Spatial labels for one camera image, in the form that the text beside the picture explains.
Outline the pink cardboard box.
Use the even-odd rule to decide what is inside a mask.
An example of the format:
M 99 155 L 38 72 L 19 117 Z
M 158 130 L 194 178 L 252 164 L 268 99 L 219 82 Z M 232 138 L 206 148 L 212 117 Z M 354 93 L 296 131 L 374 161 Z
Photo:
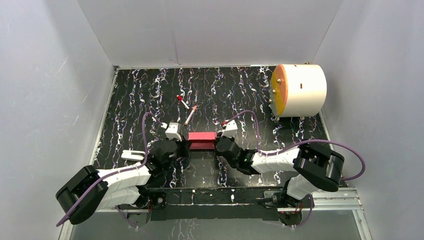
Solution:
M 190 150 L 214 150 L 216 132 L 189 132 Z

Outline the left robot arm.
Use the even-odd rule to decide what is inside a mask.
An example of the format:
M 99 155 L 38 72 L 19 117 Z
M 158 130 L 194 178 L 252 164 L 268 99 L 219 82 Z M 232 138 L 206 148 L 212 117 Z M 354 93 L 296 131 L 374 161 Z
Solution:
M 86 165 L 56 193 L 55 198 L 65 215 L 58 221 L 78 225 L 96 211 L 120 205 L 144 208 L 149 194 L 143 187 L 168 171 L 172 163 L 189 155 L 191 142 L 186 139 L 161 140 L 153 153 L 145 153 L 135 164 L 114 168 L 95 169 Z

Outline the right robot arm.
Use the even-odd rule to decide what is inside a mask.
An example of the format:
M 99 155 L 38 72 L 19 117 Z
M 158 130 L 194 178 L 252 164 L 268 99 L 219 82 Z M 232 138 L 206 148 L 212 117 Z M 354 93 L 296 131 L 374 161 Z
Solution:
M 298 173 L 284 183 L 281 193 L 260 200 L 266 208 L 295 207 L 317 190 L 337 192 L 339 189 L 345 158 L 315 139 L 299 142 L 288 150 L 259 151 L 243 149 L 233 138 L 222 136 L 215 140 L 214 147 L 216 155 L 245 175 Z

